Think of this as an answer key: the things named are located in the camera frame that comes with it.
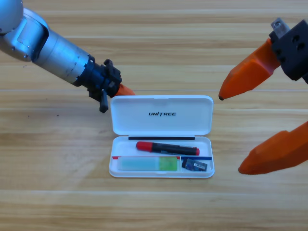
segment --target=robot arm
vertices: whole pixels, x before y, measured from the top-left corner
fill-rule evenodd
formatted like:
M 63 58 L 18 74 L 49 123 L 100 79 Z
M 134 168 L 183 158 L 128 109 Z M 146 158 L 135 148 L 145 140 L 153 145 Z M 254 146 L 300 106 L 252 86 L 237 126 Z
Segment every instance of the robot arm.
M 104 65 L 52 31 L 43 18 L 24 8 L 22 0 L 0 0 L 0 50 L 41 68 L 77 87 L 84 86 L 89 96 L 108 110 L 107 95 L 134 95 L 121 84 L 121 73 L 111 60 Z

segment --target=case lid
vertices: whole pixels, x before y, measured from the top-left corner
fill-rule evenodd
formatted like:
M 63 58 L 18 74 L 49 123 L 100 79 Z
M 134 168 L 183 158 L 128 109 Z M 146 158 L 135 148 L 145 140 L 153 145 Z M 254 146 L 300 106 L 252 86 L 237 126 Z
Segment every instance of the case lid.
M 194 136 L 211 130 L 213 100 L 203 95 L 116 96 L 113 130 L 129 136 Z

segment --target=green sticky notes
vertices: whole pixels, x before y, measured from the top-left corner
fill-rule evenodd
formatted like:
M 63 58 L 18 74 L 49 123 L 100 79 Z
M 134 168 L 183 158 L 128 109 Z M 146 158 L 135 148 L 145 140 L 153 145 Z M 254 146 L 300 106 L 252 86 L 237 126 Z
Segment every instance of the green sticky notes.
M 159 171 L 177 171 L 178 158 L 176 156 L 159 157 Z

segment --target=table surface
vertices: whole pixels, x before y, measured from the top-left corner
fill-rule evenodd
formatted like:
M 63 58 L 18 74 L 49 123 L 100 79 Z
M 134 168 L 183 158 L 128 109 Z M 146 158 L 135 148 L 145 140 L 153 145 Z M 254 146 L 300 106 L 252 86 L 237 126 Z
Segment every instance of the table surface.
M 308 162 L 266 175 L 237 168 L 255 146 L 307 121 L 308 88 L 281 68 L 224 102 L 228 72 L 270 24 L 306 0 L 25 0 L 50 27 L 121 70 L 138 95 L 213 98 L 216 172 L 206 180 L 116 179 L 113 133 L 87 91 L 0 54 L 0 230 L 306 231 Z

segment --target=small battery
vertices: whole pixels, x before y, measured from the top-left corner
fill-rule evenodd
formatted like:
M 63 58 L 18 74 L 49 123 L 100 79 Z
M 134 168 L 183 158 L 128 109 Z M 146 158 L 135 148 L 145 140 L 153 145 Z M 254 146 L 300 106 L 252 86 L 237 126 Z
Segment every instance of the small battery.
M 182 167 L 195 172 L 206 172 L 207 164 L 200 161 L 185 158 L 182 163 Z

